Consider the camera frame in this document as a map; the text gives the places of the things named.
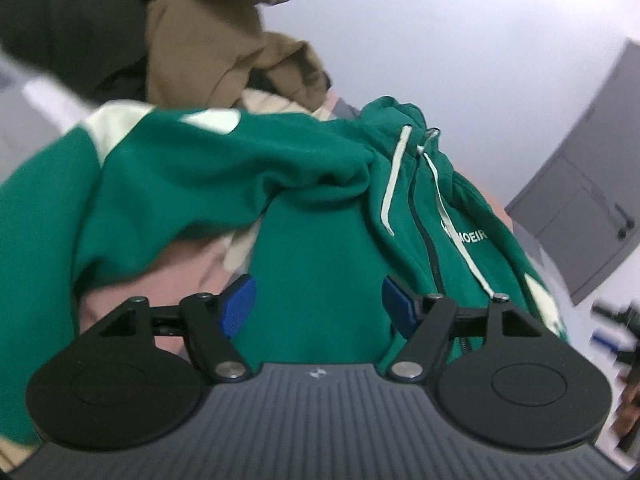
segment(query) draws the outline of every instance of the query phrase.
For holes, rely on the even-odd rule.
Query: green jacket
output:
[[[0,355],[10,356],[0,434],[33,441],[24,390],[74,338],[73,297],[139,274],[174,238],[261,214],[250,267],[257,301],[234,339],[254,368],[384,369],[404,344],[381,303],[388,274],[466,306],[505,292],[561,335],[517,241],[438,150],[417,107],[385,97],[359,120],[321,123],[114,102],[0,189]]]

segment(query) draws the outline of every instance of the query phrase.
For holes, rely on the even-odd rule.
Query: brown garment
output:
[[[308,110],[321,107],[327,81],[313,48],[264,32],[255,5],[287,0],[155,0],[149,4],[147,100],[161,108],[231,107],[251,68]]]

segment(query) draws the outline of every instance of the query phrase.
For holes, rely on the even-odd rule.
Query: metal bolt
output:
[[[225,379],[237,379],[246,373],[246,366],[236,361],[224,361],[216,366],[216,373]]]
[[[422,374],[423,368],[418,363],[400,361],[391,367],[391,372],[402,379],[415,379]]]
[[[509,295],[503,292],[496,292],[494,294],[493,300],[497,303],[507,303],[507,301],[509,301]]]

